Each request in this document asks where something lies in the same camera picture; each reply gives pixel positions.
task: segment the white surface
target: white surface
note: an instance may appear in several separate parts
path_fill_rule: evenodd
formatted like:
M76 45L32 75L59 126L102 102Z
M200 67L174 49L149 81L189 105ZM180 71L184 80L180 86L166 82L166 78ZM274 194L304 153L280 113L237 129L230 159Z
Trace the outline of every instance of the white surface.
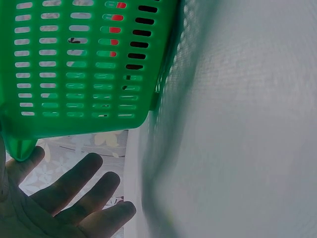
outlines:
M142 134L152 237L317 237L317 2L185 2Z

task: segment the plastic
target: plastic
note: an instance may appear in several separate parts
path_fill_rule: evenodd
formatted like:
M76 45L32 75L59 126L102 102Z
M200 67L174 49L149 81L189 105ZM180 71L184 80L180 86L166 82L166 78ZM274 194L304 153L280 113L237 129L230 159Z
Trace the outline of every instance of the plastic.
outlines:
M177 0L0 0L0 123L37 139L136 128L154 105Z

